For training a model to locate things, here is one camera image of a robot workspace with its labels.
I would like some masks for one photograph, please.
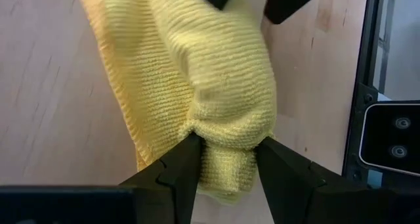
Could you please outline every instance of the yellow towel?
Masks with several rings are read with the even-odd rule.
[[[272,69],[244,0],[82,0],[136,146],[138,169],[191,131],[206,142],[199,189],[251,190],[253,148],[276,115]]]

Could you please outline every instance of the camera lens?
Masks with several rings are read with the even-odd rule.
[[[395,120],[395,126],[398,129],[407,129],[411,125],[411,121],[408,118],[398,118]]]
[[[407,148],[402,145],[391,147],[391,155],[395,158],[404,158],[407,156]]]

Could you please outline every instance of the wooden surface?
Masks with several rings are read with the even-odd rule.
[[[278,84],[276,135],[337,173],[365,2],[312,0],[280,26],[262,23]],[[134,172],[79,0],[0,0],[0,184],[117,184]],[[235,207],[198,196],[193,220],[272,223],[261,184]]]

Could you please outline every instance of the yellow microfiber cloth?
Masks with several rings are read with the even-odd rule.
[[[272,69],[244,0],[82,0],[139,170],[194,131],[199,189],[233,203],[251,190],[253,148],[276,117]]]

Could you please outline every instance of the camera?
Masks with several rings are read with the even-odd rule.
[[[359,159],[420,176],[420,104],[373,104],[365,111]]]

